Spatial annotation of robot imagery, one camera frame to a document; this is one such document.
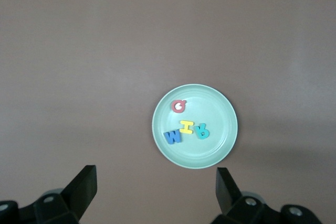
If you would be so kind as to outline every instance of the letter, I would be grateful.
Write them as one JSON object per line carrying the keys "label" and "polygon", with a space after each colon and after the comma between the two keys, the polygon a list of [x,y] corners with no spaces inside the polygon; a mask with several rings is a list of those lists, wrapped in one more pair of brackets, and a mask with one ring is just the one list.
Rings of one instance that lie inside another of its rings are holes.
{"label": "letter", "polygon": [[209,131],[205,128],[205,123],[195,126],[195,131],[200,139],[206,139],[209,136]]}
{"label": "letter", "polygon": [[186,100],[175,100],[172,102],[172,110],[175,113],[182,113],[185,110]]}
{"label": "letter", "polygon": [[180,129],[180,132],[181,133],[186,133],[186,134],[193,134],[193,131],[192,130],[189,130],[189,126],[192,126],[194,125],[194,122],[191,122],[191,121],[180,121],[181,124],[184,125],[184,128],[183,129]]}
{"label": "letter", "polygon": [[163,134],[169,144],[173,144],[174,141],[177,143],[181,142],[181,134],[179,130],[165,132]]}

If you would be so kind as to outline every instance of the metal screw head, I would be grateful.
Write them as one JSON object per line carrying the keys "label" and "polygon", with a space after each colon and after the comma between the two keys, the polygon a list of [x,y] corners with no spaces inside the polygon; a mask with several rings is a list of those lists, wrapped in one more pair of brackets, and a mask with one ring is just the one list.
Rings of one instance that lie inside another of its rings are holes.
{"label": "metal screw head", "polygon": [[303,215],[302,211],[297,207],[290,207],[289,211],[292,215],[301,216]]}
{"label": "metal screw head", "polygon": [[2,204],[0,205],[0,212],[3,210],[6,210],[8,208],[8,204]]}
{"label": "metal screw head", "polygon": [[52,202],[54,200],[53,196],[47,197],[43,200],[43,203]]}
{"label": "metal screw head", "polygon": [[246,202],[246,204],[248,204],[250,206],[255,206],[257,204],[257,202],[252,198],[246,198],[245,202]]}

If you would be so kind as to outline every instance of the plate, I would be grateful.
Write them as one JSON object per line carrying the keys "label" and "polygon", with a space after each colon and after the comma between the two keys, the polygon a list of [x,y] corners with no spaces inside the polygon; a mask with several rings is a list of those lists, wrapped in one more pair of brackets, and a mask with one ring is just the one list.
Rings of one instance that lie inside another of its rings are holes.
{"label": "plate", "polygon": [[238,132],[237,116],[219,91],[187,84],[171,90],[158,103],[152,132],[167,159],[201,169],[217,164],[231,151]]}

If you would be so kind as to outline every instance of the mint green plate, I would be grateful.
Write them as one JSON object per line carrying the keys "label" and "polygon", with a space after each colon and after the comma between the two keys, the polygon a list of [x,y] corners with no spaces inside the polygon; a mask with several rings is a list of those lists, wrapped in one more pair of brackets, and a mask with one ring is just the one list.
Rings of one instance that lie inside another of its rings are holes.
{"label": "mint green plate", "polygon": [[[174,100],[186,100],[185,110],[175,113]],[[192,134],[181,133],[181,142],[169,144],[164,133],[184,127],[181,120],[194,122]],[[205,123],[209,137],[199,139],[195,126]],[[153,137],[162,154],[176,165],[201,169],[217,164],[235,144],[238,123],[230,102],[217,90],[201,85],[187,84],[168,92],[158,103],[152,121]]]}

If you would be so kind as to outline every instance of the blue letter w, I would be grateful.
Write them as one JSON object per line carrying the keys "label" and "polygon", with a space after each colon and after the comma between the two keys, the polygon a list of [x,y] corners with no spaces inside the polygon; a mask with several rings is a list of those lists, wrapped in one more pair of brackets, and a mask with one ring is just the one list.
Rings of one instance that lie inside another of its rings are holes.
{"label": "blue letter w", "polygon": [[177,143],[181,142],[180,130],[171,131],[171,132],[165,132],[163,134],[164,134],[164,136],[167,139],[167,142],[169,144],[173,144],[174,141],[177,142]]}

